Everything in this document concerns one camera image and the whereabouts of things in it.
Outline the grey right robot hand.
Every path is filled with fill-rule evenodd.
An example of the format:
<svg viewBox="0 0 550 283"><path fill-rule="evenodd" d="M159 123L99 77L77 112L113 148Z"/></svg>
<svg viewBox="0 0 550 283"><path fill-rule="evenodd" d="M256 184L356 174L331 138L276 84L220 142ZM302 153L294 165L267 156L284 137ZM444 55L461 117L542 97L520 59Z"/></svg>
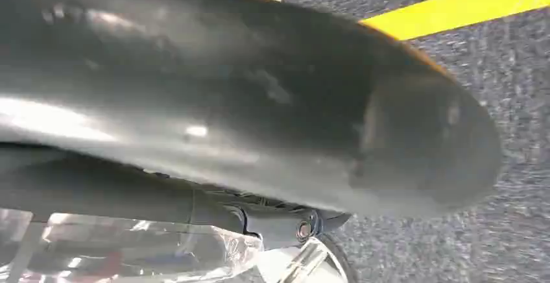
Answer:
<svg viewBox="0 0 550 283"><path fill-rule="evenodd" d="M217 225L489 196L488 110L409 44L273 0L1 0L1 206Z"/></svg>

